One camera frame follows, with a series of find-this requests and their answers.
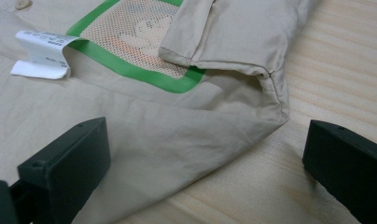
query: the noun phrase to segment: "green trim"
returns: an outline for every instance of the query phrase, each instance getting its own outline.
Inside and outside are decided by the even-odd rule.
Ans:
[[[100,6],[90,12],[83,19],[73,25],[67,32],[68,35],[80,36],[81,33],[100,15],[114,6],[119,0],[105,0]],[[174,6],[180,6],[182,0],[160,0]],[[165,91],[182,93],[194,88],[202,79],[205,70],[197,67],[189,67],[186,74],[180,79],[175,79],[160,72],[148,71],[131,63],[125,62],[106,49],[90,41],[75,41],[69,47],[76,49],[94,61],[106,66],[115,73],[144,81],[148,84],[159,87]]]

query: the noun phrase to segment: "wooden surface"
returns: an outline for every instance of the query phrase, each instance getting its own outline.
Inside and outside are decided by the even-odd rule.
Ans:
[[[301,162],[310,119],[377,143],[377,0],[324,0],[286,59],[291,121],[128,223],[357,223]]]

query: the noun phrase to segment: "white tag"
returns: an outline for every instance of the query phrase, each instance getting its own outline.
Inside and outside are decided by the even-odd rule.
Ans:
[[[63,48],[80,37],[38,31],[19,31],[16,38],[25,48],[30,62],[17,61],[12,75],[58,79],[70,75]]]

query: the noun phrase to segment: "button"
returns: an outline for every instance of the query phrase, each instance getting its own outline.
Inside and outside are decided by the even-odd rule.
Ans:
[[[29,7],[31,4],[32,4],[31,0],[17,0],[15,7],[17,10],[23,10]]]

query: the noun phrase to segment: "mesh panel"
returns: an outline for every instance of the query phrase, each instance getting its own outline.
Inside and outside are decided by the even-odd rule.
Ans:
[[[187,67],[158,57],[178,7],[157,0],[121,0],[90,24],[81,37],[122,60],[179,79]]]

